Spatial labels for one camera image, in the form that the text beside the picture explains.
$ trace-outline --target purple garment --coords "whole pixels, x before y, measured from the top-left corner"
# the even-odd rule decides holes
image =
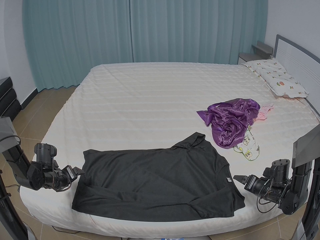
[[[228,149],[241,143],[249,125],[254,124],[260,105],[253,99],[236,98],[212,104],[197,111],[206,126],[211,123],[212,137],[218,146]]]

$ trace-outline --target teal curtain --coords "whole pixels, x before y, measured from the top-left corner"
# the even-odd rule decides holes
[[[78,85],[96,65],[133,61],[129,0],[24,0],[23,28],[39,91]]]
[[[237,64],[264,41],[268,0],[130,0],[135,62]]]
[[[268,0],[24,0],[37,89],[78,85],[96,65],[236,64],[264,41]]]

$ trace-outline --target white bed sheet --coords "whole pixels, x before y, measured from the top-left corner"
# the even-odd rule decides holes
[[[252,162],[233,149],[218,147],[211,127],[206,127],[196,113],[213,103],[234,98],[252,98],[260,105],[274,103],[268,118],[252,126],[261,149],[260,156]],[[262,79],[242,65],[108,64],[90,71],[55,117],[43,142],[57,147],[56,161],[61,168],[81,168],[84,150],[169,148],[200,132],[228,160],[232,175],[260,177],[272,161],[291,160],[293,142],[318,123],[304,99],[275,97]],[[77,182],[62,193],[22,187],[20,195],[30,214],[43,223],[124,238],[204,236],[246,228],[281,214],[278,208],[259,213],[256,196],[235,182],[245,196],[246,206],[237,210],[234,217],[182,222],[103,218],[71,209]]]

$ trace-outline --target white headboard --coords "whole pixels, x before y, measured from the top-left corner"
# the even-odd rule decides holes
[[[287,38],[277,35],[274,55],[309,93],[306,100],[320,112],[320,58]]]

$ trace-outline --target purple strap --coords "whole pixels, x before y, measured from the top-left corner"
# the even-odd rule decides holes
[[[197,111],[206,126],[211,123],[212,137],[216,144],[228,149],[241,143],[249,125],[258,116],[260,105],[252,99],[237,98],[210,105]]]

